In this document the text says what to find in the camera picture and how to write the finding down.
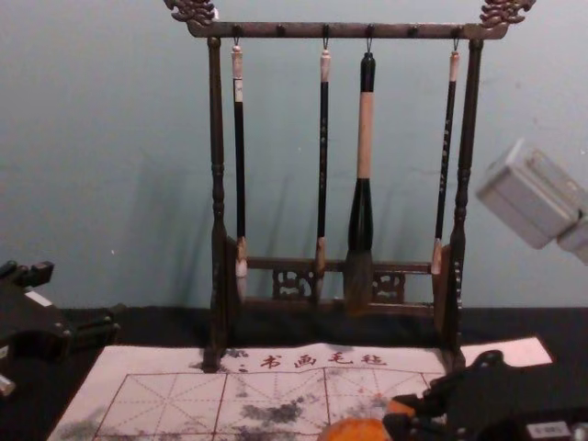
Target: black table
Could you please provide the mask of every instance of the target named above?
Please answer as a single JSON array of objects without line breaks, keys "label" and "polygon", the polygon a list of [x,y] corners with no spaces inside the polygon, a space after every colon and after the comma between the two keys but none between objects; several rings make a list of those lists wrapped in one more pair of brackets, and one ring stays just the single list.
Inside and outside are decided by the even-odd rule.
[{"label": "black table", "polygon": [[[80,321],[97,313],[67,311]],[[120,315],[119,343],[185,347],[204,345],[209,312],[173,308],[131,308]],[[479,309],[465,310],[464,345],[538,336],[559,362],[588,365],[588,309]],[[333,315],[246,314],[238,323],[234,345],[339,345],[433,344],[429,321],[404,317],[345,319]],[[0,440],[46,440],[69,401],[84,382],[99,351],[76,354],[60,365],[17,360],[4,372],[17,383],[8,401],[0,402]]]}]

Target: teal wall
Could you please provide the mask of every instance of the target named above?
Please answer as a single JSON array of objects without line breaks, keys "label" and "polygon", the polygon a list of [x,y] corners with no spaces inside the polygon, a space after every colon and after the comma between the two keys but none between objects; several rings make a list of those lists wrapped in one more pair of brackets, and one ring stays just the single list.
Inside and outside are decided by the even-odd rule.
[{"label": "teal wall", "polygon": [[[206,43],[163,1],[3,0],[0,14],[0,256],[57,265],[43,288],[64,307],[206,306],[212,225]],[[482,1],[218,0],[226,20],[477,21]],[[588,187],[588,8],[537,2],[482,56],[472,185],[519,137]],[[317,203],[319,41],[245,40],[246,178],[251,254],[312,256]],[[355,183],[364,41],[334,40],[327,254],[345,257]],[[451,49],[373,43],[378,259],[426,260]],[[466,72],[466,44],[460,46]],[[226,224],[235,233],[231,44],[222,47]],[[464,82],[459,84],[460,122]],[[457,152],[459,129],[454,131]],[[449,206],[456,189],[452,156]],[[447,209],[446,240],[452,225]],[[588,306],[588,272],[556,245],[527,247],[470,198],[466,306]],[[252,277],[250,293],[270,279]],[[341,280],[327,284],[331,295]],[[410,300],[430,298],[410,280]]]}]

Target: wooden brush rack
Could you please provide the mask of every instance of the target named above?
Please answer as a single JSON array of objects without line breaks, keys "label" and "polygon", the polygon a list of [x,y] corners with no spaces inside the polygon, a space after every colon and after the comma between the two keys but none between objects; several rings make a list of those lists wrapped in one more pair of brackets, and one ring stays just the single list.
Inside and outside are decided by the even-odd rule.
[{"label": "wooden brush rack", "polygon": [[[207,39],[209,48],[210,157],[212,164],[212,294],[210,299],[210,342],[205,348],[203,370],[216,372],[225,349],[231,343],[230,331],[243,309],[287,311],[340,311],[341,300],[321,299],[305,294],[302,283],[314,287],[317,262],[312,258],[269,258],[249,256],[247,266],[273,272],[271,299],[241,299],[237,293],[235,259],[237,242],[227,234],[224,225],[224,146],[221,99],[222,39],[323,39],[328,29],[330,39],[412,39],[468,40],[469,59],[466,92],[458,153],[458,188],[450,241],[442,248],[440,270],[432,271],[431,262],[373,264],[373,297],[365,314],[388,313],[430,317],[439,334],[440,349],[448,370],[463,368],[460,348],[461,281],[463,277],[466,235],[464,224],[468,205],[468,185],[472,164],[481,53],[485,40],[500,40],[509,27],[524,20],[536,0],[485,0],[481,22],[468,24],[361,24],[361,23],[293,23],[293,22],[220,22],[215,21],[215,7],[210,0],[164,0],[172,17],[187,24],[197,39]],[[447,184],[447,161],[442,159],[440,190]],[[445,198],[439,199],[437,213],[443,217]],[[343,260],[326,260],[326,272],[344,272]],[[404,301],[406,276],[432,278],[433,302]]]}]

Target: carved dragon finial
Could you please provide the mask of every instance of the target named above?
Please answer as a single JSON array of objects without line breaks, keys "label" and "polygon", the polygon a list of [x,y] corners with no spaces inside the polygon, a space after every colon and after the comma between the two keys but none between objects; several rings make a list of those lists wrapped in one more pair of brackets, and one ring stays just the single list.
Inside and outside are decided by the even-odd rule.
[{"label": "carved dragon finial", "polygon": [[214,4],[210,0],[164,0],[165,5],[176,12],[172,17],[185,23],[195,22],[200,26],[210,26],[214,18]]},{"label": "carved dragon finial", "polygon": [[485,0],[487,5],[481,7],[480,15],[483,28],[496,28],[500,25],[513,25],[520,23],[525,17],[519,12],[523,9],[528,12],[537,0]]}]

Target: large calligraphy brush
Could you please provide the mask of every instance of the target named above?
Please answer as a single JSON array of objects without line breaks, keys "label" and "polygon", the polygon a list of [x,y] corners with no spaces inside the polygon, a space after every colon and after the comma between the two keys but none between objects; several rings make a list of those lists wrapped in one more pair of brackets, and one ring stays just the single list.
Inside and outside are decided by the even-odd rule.
[{"label": "large calligraphy brush", "polygon": [[317,226],[315,265],[315,283],[312,298],[318,302],[321,296],[322,280],[324,278],[325,266],[325,240],[324,224],[327,199],[327,144],[328,144],[328,122],[329,122],[329,69],[331,67],[331,54],[327,49],[328,35],[325,36],[321,54],[321,115],[319,124],[319,219]]},{"label": "large calligraphy brush", "polygon": [[237,169],[237,292],[243,299],[247,277],[247,243],[245,241],[245,152],[243,135],[243,52],[235,40],[232,47],[232,85],[235,117],[235,166]]},{"label": "large calligraphy brush", "polygon": [[371,40],[368,41],[367,52],[361,61],[357,180],[349,220],[348,251],[343,273],[345,309],[350,314],[360,313],[370,303],[373,281],[371,257],[373,220],[369,178],[376,60],[371,53],[370,43]]},{"label": "large calligraphy brush", "polygon": [[445,197],[447,192],[447,169],[451,147],[451,129],[453,128],[453,107],[456,100],[456,83],[458,80],[459,52],[457,42],[449,58],[449,86],[447,89],[447,110],[445,115],[445,131],[443,132],[443,153],[441,156],[441,176],[439,177],[439,196],[437,200],[437,219],[435,224],[435,243],[431,273],[441,272],[441,241],[443,239],[443,217],[445,215]]}]

